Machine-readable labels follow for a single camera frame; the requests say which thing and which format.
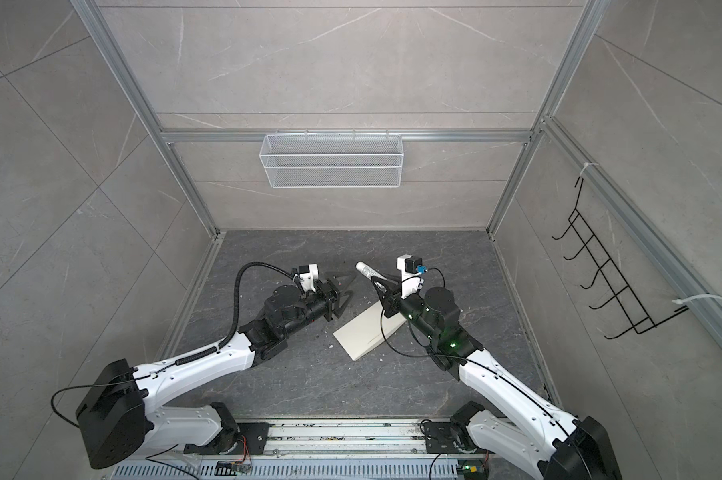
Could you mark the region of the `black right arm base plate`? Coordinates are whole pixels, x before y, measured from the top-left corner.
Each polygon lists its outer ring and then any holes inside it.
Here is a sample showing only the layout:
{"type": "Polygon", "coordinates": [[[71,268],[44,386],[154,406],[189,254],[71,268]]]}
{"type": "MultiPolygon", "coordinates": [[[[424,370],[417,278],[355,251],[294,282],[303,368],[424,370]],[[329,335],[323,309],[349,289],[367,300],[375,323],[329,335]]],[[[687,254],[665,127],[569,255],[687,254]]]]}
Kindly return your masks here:
{"type": "Polygon", "coordinates": [[[492,450],[478,447],[465,432],[449,421],[423,419],[418,428],[429,454],[493,454],[492,450]]]}

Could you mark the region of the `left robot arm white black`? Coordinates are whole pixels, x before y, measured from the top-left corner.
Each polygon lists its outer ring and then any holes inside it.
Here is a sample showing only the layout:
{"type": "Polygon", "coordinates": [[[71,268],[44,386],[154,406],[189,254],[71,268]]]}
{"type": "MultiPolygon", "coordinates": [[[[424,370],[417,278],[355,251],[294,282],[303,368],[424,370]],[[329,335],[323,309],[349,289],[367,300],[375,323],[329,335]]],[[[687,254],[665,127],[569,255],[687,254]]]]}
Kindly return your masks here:
{"type": "Polygon", "coordinates": [[[105,469],[169,447],[202,455],[231,448],[238,426],[224,404],[184,409],[169,402],[275,357],[294,333],[320,318],[340,317],[352,297],[334,277],[316,280],[308,290],[282,285],[224,345],[212,343],[139,366],[125,359],[106,365],[75,412],[90,466],[105,469]]]}

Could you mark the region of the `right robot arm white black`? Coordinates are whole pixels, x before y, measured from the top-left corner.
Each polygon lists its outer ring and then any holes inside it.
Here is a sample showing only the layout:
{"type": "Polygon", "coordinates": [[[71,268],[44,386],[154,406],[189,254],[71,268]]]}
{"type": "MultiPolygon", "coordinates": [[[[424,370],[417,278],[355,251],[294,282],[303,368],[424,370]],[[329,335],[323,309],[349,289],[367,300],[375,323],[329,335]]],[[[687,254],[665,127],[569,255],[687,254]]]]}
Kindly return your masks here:
{"type": "Polygon", "coordinates": [[[502,412],[466,405],[452,418],[456,442],[503,457],[534,479],[618,479],[620,468],[606,429],[578,419],[536,394],[505,369],[459,323],[451,290],[419,293],[419,278],[393,282],[371,275],[386,317],[402,315],[429,339],[425,357],[502,412]]]}

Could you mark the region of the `white paper envelope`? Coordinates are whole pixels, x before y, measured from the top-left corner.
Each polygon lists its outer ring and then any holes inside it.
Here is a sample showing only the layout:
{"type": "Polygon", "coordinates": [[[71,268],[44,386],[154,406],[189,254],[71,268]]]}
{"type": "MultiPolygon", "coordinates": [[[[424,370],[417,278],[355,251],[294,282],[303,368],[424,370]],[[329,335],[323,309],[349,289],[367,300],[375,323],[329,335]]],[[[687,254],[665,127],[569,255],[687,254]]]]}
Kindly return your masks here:
{"type": "Polygon", "coordinates": [[[400,313],[388,318],[380,302],[372,304],[334,332],[335,339],[352,361],[357,361],[392,336],[407,319],[400,313]]]}

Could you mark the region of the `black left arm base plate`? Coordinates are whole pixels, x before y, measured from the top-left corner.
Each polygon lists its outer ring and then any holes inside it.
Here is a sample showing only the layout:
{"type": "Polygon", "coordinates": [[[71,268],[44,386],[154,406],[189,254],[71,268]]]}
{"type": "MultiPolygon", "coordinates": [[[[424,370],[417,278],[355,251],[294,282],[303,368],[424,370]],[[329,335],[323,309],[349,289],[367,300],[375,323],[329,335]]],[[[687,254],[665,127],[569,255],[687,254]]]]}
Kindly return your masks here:
{"type": "Polygon", "coordinates": [[[224,429],[221,432],[222,450],[220,455],[243,457],[244,447],[249,455],[263,455],[270,424],[267,422],[244,422],[237,424],[238,430],[224,429]]]}

